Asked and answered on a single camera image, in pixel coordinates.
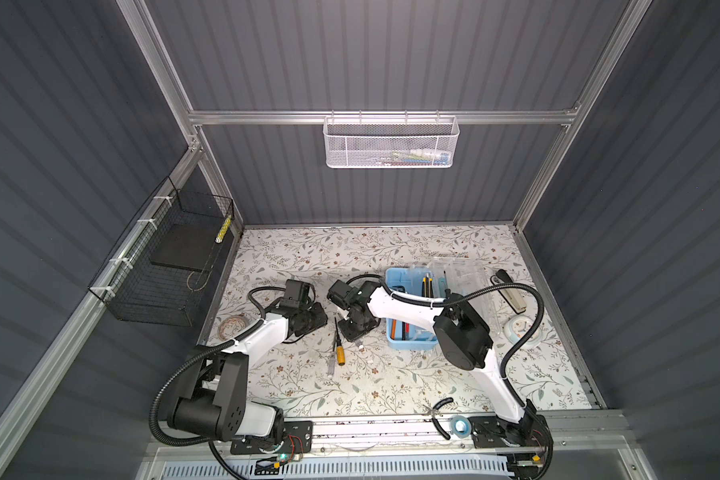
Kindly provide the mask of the clear handled small screwdriver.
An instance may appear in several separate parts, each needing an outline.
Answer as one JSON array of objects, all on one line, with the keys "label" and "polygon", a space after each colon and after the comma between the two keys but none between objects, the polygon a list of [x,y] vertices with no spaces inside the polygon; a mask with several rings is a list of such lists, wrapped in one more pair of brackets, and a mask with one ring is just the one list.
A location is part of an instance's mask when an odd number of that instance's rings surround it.
[{"label": "clear handled small screwdriver", "polygon": [[337,361],[334,355],[330,355],[327,360],[327,376],[332,378],[335,373]]}]

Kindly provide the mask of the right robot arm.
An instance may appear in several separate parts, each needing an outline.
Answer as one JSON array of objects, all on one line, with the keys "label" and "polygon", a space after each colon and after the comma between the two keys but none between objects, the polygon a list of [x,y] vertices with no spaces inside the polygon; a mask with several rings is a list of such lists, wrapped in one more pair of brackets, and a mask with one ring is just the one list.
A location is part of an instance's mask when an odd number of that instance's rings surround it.
[{"label": "right robot arm", "polygon": [[337,280],[327,298],[357,322],[361,318],[393,319],[434,333],[446,360],[472,373],[502,420],[519,424],[525,402],[513,390],[506,367],[498,361],[490,328],[470,304],[472,299],[505,289],[533,289],[524,284],[490,285],[467,295],[450,293],[427,298],[399,292],[382,280],[368,280],[360,287]]}]

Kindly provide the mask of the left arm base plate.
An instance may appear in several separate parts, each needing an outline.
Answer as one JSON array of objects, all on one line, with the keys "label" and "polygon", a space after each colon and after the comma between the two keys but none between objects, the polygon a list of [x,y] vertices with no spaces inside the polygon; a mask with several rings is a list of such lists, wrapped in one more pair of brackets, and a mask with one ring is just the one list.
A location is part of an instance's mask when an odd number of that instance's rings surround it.
[{"label": "left arm base plate", "polygon": [[312,450],[314,436],[312,421],[285,421],[282,425],[282,438],[275,443],[258,437],[241,437],[230,442],[232,455],[259,454],[305,454]]}]

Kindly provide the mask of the yellow black screwdriver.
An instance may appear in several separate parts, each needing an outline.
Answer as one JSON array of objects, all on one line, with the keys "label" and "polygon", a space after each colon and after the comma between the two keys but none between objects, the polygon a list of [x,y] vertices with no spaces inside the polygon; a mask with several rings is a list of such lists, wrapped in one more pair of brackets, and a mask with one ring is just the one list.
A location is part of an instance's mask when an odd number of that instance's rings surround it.
[{"label": "yellow black screwdriver", "polygon": [[446,271],[443,271],[443,274],[442,274],[442,276],[440,277],[439,283],[440,283],[440,287],[441,287],[442,296],[443,296],[443,297],[447,297],[447,296],[449,295],[449,293],[450,293],[450,288],[449,288],[449,285],[448,285],[448,279],[447,279],[447,272],[446,272]]}]

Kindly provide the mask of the orange handled screwdriver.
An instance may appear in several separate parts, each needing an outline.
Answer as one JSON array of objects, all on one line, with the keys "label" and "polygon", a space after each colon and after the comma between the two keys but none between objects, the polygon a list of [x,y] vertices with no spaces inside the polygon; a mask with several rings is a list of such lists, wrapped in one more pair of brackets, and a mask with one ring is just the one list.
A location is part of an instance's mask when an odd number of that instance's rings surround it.
[{"label": "orange handled screwdriver", "polygon": [[334,353],[338,366],[344,366],[346,363],[345,353],[341,341],[341,334],[338,327],[338,320],[334,320],[335,336],[334,336]]}]

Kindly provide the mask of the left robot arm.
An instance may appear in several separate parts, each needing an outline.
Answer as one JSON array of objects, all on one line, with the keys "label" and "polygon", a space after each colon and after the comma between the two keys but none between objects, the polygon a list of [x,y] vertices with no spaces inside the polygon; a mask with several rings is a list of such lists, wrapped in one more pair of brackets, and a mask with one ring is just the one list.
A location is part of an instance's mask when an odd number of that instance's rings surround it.
[{"label": "left robot arm", "polygon": [[255,287],[247,298],[259,319],[230,340],[194,347],[158,391],[148,416],[157,441],[174,447],[241,438],[264,446],[283,441],[283,411],[247,397],[249,371],[270,349],[322,328],[328,317],[314,285],[299,280]]}]

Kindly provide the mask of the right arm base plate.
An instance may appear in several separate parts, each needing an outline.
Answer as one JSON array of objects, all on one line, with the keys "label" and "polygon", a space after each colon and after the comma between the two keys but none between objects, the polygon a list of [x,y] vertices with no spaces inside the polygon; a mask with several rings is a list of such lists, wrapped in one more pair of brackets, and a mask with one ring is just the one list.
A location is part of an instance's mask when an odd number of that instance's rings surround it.
[{"label": "right arm base plate", "polygon": [[525,414],[518,422],[509,422],[495,415],[471,416],[471,438],[476,448],[540,447],[553,444],[546,419]]}]

